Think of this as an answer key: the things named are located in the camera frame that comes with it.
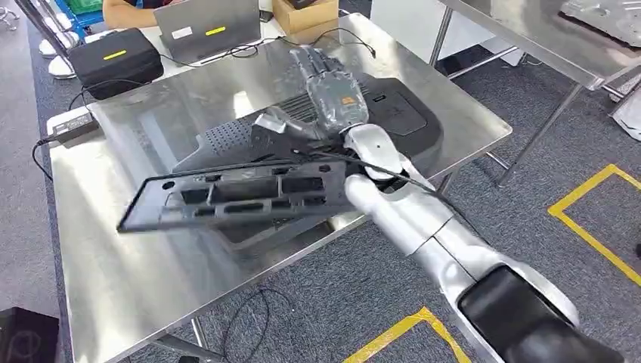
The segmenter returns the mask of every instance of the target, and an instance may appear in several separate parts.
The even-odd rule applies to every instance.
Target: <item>person's arm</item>
[[[102,13],[104,22],[111,29],[144,28],[156,25],[153,9],[138,9],[125,0],[104,0]]]

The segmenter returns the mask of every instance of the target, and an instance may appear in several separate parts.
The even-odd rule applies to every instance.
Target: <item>floor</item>
[[[9,0],[0,0],[2,5],[16,9]],[[349,0],[341,6],[367,13],[367,1]],[[22,306],[62,316],[64,322],[57,231],[51,223],[55,211],[49,207],[52,189],[30,161],[29,152],[42,131],[39,125],[62,112],[79,86],[77,81],[54,81],[46,74],[46,63],[34,52],[39,35],[27,25],[22,19],[16,32],[0,27],[0,41],[11,49],[0,53],[0,309]],[[465,63],[484,55],[474,48],[459,59]],[[545,65],[512,68],[496,62],[456,83],[514,128],[497,150],[508,159],[571,88],[567,79]],[[610,164],[641,179],[641,145],[608,118],[611,107],[606,94],[581,93],[507,188],[494,186],[500,169],[481,158],[461,170],[448,196],[495,248],[531,264],[574,301],[584,333],[616,348],[629,362],[639,363],[639,285],[548,212]],[[641,271],[641,260],[633,251],[641,242],[641,193],[635,184],[612,175],[565,214],[637,274]],[[404,318],[423,307],[443,322],[451,342],[457,342],[463,354],[477,360],[451,324],[435,287],[374,225],[358,228],[270,276],[261,286],[280,291],[291,305],[276,293],[265,293],[270,321],[251,361],[342,361],[369,342],[379,343],[377,337],[386,331],[402,333],[399,327],[407,321]],[[201,318],[212,349],[223,350],[222,337],[227,332],[229,361],[244,361],[259,340],[268,315],[260,298],[253,299],[228,327],[235,311],[256,291],[257,287],[250,287],[229,296]],[[457,361],[432,325],[409,327],[397,339],[380,345],[370,361]],[[194,340],[189,327],[176,334]],[[68,343],[68,337],[62,340]],[[68,344],[63,344],[61,352],[58,361],[69,361]],[[178,356],[147,347],[130,360],[164,363],[176,362]]]

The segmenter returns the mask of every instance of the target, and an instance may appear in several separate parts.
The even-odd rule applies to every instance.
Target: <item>black case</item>
[[[139,29],[111,33],[104,38],[73,48],[69,59],[85,88],[98,100],[140,87],[165,72],[160,54]],[[128,79],[133,82],[116,81]]]
[[[287,0],[290,4],[296,9],[300,10],[307,8],[311,3],[316,2],[316,0]]]

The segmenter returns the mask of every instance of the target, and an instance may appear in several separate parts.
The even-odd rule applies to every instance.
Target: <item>metal table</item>
[[[336,26],[362,37],[376,49],[377,58],[361,45],[341,46],[332,39],[318,47],[351,70],[399,78],[442,121],[443,152],[425,169],[428,177],[481,156],[512,131],[360,14],[294,39],[310,42]],[[332,37],[353,42],[347,32]],[[166,329],[189,322],[221,296],[365,221],[358,213],[346,213],[291,240],[257,244],[242,253],[228,248],[224,238],[208,228],[116,233],[140,181],[167,173],[195,150],[197,134],[302,90],[289,49],[284,42],[272,42],[256,57],[226,58],[92,104],[89,108],[102,130],[51,149],[74,361],[118,361],[159,338],[166,340]]]
[[[641,64],[641,49],[628,47],[625,43],[594,31],[577,20],[560,16],[559,9],[566,0],[439,1],[447,8],[432,52],[434,62],[441,51],[454,10],[515,46],[506,51],[520,48],[576,83],[511,165],[489,154],[506,170],[499,186],[507,183],[522,159],[572,103],[581,89],[594,91],[603,88],[625,98],[625,95],[608,84]],[[498,54],[494,55],[480,64],[499,57]],[[450,78],[463,73],[465,72],[458,72]]]

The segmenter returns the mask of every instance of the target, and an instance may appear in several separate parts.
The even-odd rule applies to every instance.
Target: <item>black cable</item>
[[[71,111],[71,107],[73,107],[74,102],[76,102],[78,97],[81,97],[81,96],[84,97],[84,93],[85,92],[90,91],[93,88],[99,87],[99,86],[104,85],[106,83],[111,83],[111,82],[128,82],[128,83],[134,83],[136,85],[145,85],[145,83],[138,82],[138,81],[132,81],[130,79],[115,78],[115,79],[108,79],[106,81],[98,82],[95,85],[90,85],[89,87],[83,86],[82,90],[71,99],[71,102],[69,103],[69,107],[67,107],[67,111]]]
[[[265,318],[265,326],[261,329],[261,334],[260,334],[259,341],[257,342],[257,344],[254,345],[254,347],[252,348],[251,352],[249,353],[247,358],[245,358],[242,361],[242,363],[247,363],[249,360],[251,360],[251,358],[253,358],[253,356],[258,351],[258,349],[259,349],[260,345],[262,344],[262,342],[265,340],[265,335],[267,335],[267,329],[269,327],[269,320],[270,320],[270,317],[271,317],[271,310],[269,308],[269,301],[267,301],[267,297],[265,296],[265,292],[275,293],[278,296],[281,296],[282,298],[284,298],[287,301],[287,305],[289,305],[290,308],[292,308],[292,311],[293,311],[292,302],[291,302],[289,297],[285,296],[285,294],[281,293],[280,291],[271,289],[269,287],[260,287],[258,292],[253,293],[251,296],[249,296],[247,299],[245,299],[245,301],[243,301],[242,304],[240,304],[238,309],[236,309],[236,312],[234,313],[234,315],[232,315],[231,320],[229,321],[229,325],[227,326],[227,329],[225,329],[225,331],[223,332],[223,337],[222,337],[222,356],[227,362],[231,363],[231,361],[229,360],[228,351],[227,351],[227,341],[228,341],[228,337],[229,337],[229,331],[231,330],[231,327],[234,325],[234,322],[238,318],[238,315],[243,310],[243,308],[247,304],[249,304],[249,302],[254,300],[254,298],[257,297],[258,295],[261,296],[262,301],[265,304],[265,310],[266,310],[266,315],[267,315],[266,318]]]
[[[372,57],[376,58],[376,49],[374,49],[371,45],[369,45],[369,44],[367,44],[366,42],[364,42],[364,41],[363,41],[363,39],[361,39],[361,37],[359,37],[359,36],[357,36],[356,34],[354,34],[354,32],[352,32],[351,30],[346,29],[346,28],[341,28],[341,27],[333,28],[333,29],[329,29],[329,30],[327,30],[327,31],[325,31],[325,32],[322,32],[322,33],[321,33],[321,34],[320,34],[320,35],[319,35],[319,36],[318,36],[318,37],[317,37],[313,42],[308,43],[308,44],[292,42],[291,40],[289,40],[289,39],[285,38],[284,36],[277,36],[276,38],[264,38],[263,40],[261,40],[261,41],[260,41],[260,42],[258,42],[258,43],[255,43],[255,44],[249,44],[249,45],[238,45],[237,47],[233,47],[233,48],[229,49],[228,51],[226,51],[225,53],[220,54],[220,55],[219,55],[219,56],[217,56],[217,57],[214,57],[214,58],[211,58],[211,59],[205,60],[205,61],[204,61],[204,62],[202,62],[201,64],[197,64],[197,65],[187,64],[187,63],[180,62],[179,60],[176,60],[176,59],[174,59],[174,58],[172,58],[172,57],[170,57],[170,56],[168,56],[168,55],[165,55],[165,54],[161,54],[160,56],[161,56],[161,57],[164,57],[164,58],[166,58],[166,59],[169,59],[170,61],[172,61],[172,62],[174,62],[174,63],[176,63],[176,64],[180,64],[180,65],[183,65],[183,66],[186,66],[186,67],[190,67],[190,68],[200,68],[200,67],[202,67],[202,66],[207,65],[208,63],[211,63],[211,62],[213,62],[213,61],[220,60],[220,59],[225,58],[225,57],[230,57],[230,56],[231,56],[231,57],[234,57],[234,58],[251,58],[251,57],[255,57],[255,56],[256,56],[256,55],[258,55],[258,53],[259,53],[259,46],[261,46],[261,45],[265,44],[266,42],[268,42],[268,41],[270,41],[270,40],[280,40],[280,41],[285,42],[285,43],[287,43],[287,44],[289,44],[289,45],[294,45],[294,46],[297,46],[297,47],[301,47],[301,46],[303,46],[303,45],[309,45],[309,46],[313,47],[313,46],[315,46],[315,45],[316,45],[316,44],[317,44],[317,43],[318,43],[322,38],[326,37],[326,34],[327,34],[327,33],[335,32],[335,31],[337,31],[337,30],[343,30],[343,31],[346,31],[347,33],[352,34],[356,39],[358,39],[358,42],[350,42],[350,43],[341,43],[340,41],[338,41],[338,40],[334,39],[334,40],[336,40],[339,44],[341,44],[341,45],[347,45],[347,44],[358,44],[358,45],[363,45],[365,48],[367,48],[367,50],[370,52],[370,54],[372,54]],[[252,50],[253,50],[253,52],[252,52],[251,54],[248,54],[248,55],[239,55],[239,53],[242,53],[242,52],[244,52],[244,51],[248,51],[249,49],[252,49]]]
[[[52,142],[50,138],[43,138],[42,140],[38,140],[35,145],[33,145],[33,149],[31,149],[31,158],[33,159],[33,162],[36,163],[38,166],[38,169],[42,170],[42,173],[45,174],[47,179],[53,181],[54,179],[51,177],[51,174],[45,169],[44,166],[36,159],[36,150],[38,150],[38,147],[41,147],[42,145],[48,144]]]
[[[305,155],[305,153],[303,153],[303,152],[301,152],[299,150],[294,150],[293,153]],[[460,210],[457,206],[453,205],[452,202],[450,202],[449,199],[446,198],[446,196],[444,196],[441,193],[438,193],[435,190],[430,189],[427,185],[424,185],[423,183],[421,183],[421,182],[419,182],[419,181],[417,181],[415,179],[409,178],[409,177],[407,177],[405,175],[402,175],[402,174],[398,174],[397,172],[393,172],[392,170],[387,170],[387,169],[382,168],[380,166],[376,166],[376,165],[370,164],[370,163],[368,163],[366,161],[357,159],[355,157],[348,157],[346,155],[335,154],[335,153],[325,153],[323,151],[312,151],[312,152],[310,152],[308,154],[309,155],[318,155],[318,156],[322,156],[322,157],[331,157],[331,158],[335,158],[335,159],[338,159],[338,160],[345,161],[347,163],[353,163],[353,164],[358,164],[360,166],[370,167],[370,168],[372,168],[372,169],[374,169],[374,170],[376,170],[378,172],[384,172],[385,174],[393,176],[395,178],[398,178],[398,179],[400,179],[400,180],[402,180],[404,182],[410,183],[412,185],[416,185],[417,187],[423,189],[427,194],[433,196],[434,198],[436,198],[436,199],[440,200],[441,202],[445,203],[446,205],[448,205],[451,209],[454,210],[454,212],[458,213],[461,216],[461,218],[472,228],[472,230],[481,239],[485,240],[482,237],[482,234],[480,232],[478,232],[476,227],[474,227],[474,225],[469,221],[469,219],[467,219],[465,213],[463,213],[463,211]]]
[[[369,45],[366,42],[364,42],[363,39],[361,39],[360,36],[357,36],[351,30],[346,29],[346,28],[342,28],[342,27],[333,28],[333,29],[329,29],[329,30],[327,30],[325,32],[322,32],[318,36],[318,38],[316,38],[316,40],[314,40],[313,42],[309,43],[308,45],[311,46],[311,47],[315,46],[316,43],[318,43],[327,33],[331,33],[331,32],[337,31],[337,30],[342,30],[344,32],[350,33],[352,36],[354,36],[356,39],[358,39],[358,42],[354,42],[354,43],[350,43],[350,44],[361,44],[361,45],[363,45],[365,48],[367,48],[368,51],[370,51],[370,54],[372,54],[372,57],[376,58],[376,49],[374,49],[371,45]]]
[[[192,64],[183,63],[183,62],[180,62],[179,60],[176,60],[176,59],[174,59],[174,58],[172,58],[172,57],[170,57],[168,55],[165,55],[165,54],[161,54],[160,57],[165,57],[165,58],[169,59],[170,61],[172,61],[172,62],[174,62],[176,64],[180,64],[182,66],[186,66],[186,67],[190,67],[190,68],[200,68],[200,66],[198,66],[198,65],[194,66]]]

